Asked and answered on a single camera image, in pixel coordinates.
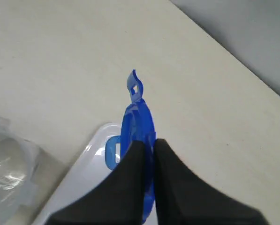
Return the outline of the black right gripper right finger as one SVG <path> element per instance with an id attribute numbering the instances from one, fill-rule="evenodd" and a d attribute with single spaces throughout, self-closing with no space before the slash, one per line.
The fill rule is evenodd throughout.
<path id="1" fill-rule="evenodd" d="M 154 193 L 160 225 L 265 225 L 257 209 L 195 175 L 165 139 L 154 143 Z"/>

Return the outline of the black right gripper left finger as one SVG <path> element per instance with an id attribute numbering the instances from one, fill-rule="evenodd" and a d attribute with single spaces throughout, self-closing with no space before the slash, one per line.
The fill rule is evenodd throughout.
<path id="1" fill-rule="evenodd" d="M 52 214 L 48 225 L 140 225 L 145 144 L 133 141 L 119 165 L 91 192 Z"/>

